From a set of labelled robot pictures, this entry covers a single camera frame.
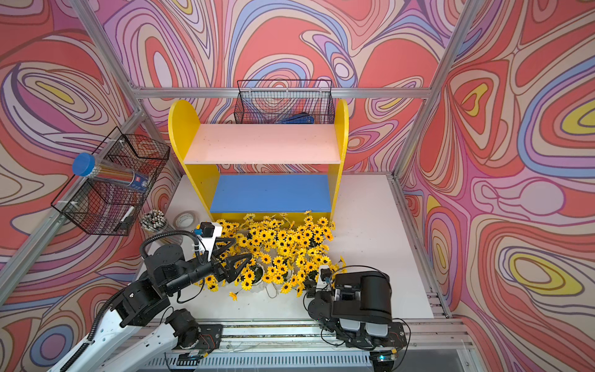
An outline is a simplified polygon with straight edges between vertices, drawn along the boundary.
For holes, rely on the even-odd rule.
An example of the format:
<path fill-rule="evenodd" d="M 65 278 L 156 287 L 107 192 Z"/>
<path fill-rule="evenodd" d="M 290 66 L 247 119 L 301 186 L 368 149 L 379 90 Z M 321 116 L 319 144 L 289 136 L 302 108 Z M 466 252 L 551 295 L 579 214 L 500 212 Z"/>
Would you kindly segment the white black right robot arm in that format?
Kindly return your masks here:
<path fill-rule="evenodd" d="M 334 334 L 341 346 L 363 351 L 408 345 L 403 323 L 392 316 L 390 278 L 384 272 L 335 274 L 322 268 L 321 276 L 305 280 L 305 297 L 311 300 L 305 309 L 322 331 Z"/>

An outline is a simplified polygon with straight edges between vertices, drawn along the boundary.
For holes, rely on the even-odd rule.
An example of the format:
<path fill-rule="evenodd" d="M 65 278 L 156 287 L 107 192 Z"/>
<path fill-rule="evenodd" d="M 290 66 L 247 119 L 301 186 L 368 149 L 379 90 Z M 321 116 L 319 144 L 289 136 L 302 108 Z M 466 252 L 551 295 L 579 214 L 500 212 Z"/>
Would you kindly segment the sunflower pot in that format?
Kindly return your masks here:
<path fill-rule="evenodd" d="M 311 298 L 317 292 L 316 284 L 320 266 L 328 265 L 332 269 L 332 289 L 334 275 L 346 271 L 346 262 L 343 257 L 340 257 L 338 261 L 333 261 L 328 255 L 316 254 L 308 260 L 305 257 L 300 257 L 299 263 L 302 266 L 298 266 L 297 271 L 294 272 L 295 286 L 293 288 L 297 298 Z"/>
<path fill-rule="evenodd" d="M 273 299 L 277 295 L 289 294 L 295 286 L 294 261 L 291 257 L 263 257 L 263 283 L 267 294 Z"/>
<path fill-rule="evenodd" d="M 315 218 L 312 211 L 305 212 L 304 223 L 297 229 L 300 248 L 329 252 L 329 243 L 334 240 L 336 224 L 327 217 Z"/>
<path fill-rule="evenodd" d="M 219 290 L 218 281 L 213 275 L 201 279 L 196 286 L 200 287 L 202 290 L 209 290 L 211 292 L 217 292 Z"/>
<path fill-rule="evenodd" d="M 253 213 L 246 214 L 238 230 L 242 234 L 237 236 L 239 245 L 253 254 L 269 253 L 277 248 L 278 230 L 282 225 L 280 220 L 268 215 L 257 219 Z"/>
<path fill-rule="evenodd" d="M 274 248 L 283 258 L 304 257 L 310 244 L 310 230 L 304 225 L 289 223 L 275 230 Z"/>
<path fill-rule="evenodd" d="M 247 229 L 239 223 L 228 222 L 224 219 L 217 221 L 223 228 L 221 237 L 218 239 L 217 247 L 223 247 L 229 240 L 235 240 L 235 245 L 245 248 L 248 246 Z"/>
<path fill-rule="evenodd" d="M 229 293 L 229 297 L 237 302 L 240 294 L 258 293 L 263 291 L 267 284 L 264 281 L 265 269 L 258 263 L 257 259 L 251 258 L 248 264 L 242 269 L 239 277 L 234 280 L 235 291 Z"/>

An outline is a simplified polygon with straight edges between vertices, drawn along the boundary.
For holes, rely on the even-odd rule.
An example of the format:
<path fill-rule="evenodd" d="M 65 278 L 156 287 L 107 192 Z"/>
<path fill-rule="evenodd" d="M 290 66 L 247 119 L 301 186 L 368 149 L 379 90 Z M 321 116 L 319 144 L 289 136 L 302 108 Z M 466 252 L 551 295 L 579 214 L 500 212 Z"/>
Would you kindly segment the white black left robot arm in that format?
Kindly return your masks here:
<path fill-rule="evenodd" d="M 206 343 L 206 350 L 218 348 L 212 333 L 204 332 L 185 308 L 173 311 L 159 327 L 120 356 L 113 353 L 148 326 L 170 306 L 170 298 L 195 283 L 234 282 L 250 262 L 251 254 L 222 258 L 234 238 L 216 234 L 201 237 L 174 230 L 157 234 L 140 246 L 146 270 L 138 280 L 116 292 L 100 308 L 91 329 L 73 349 L 58 361 L 53 371 L 135 371 L 157 353 L 175 347 L 192 348 Z"/>

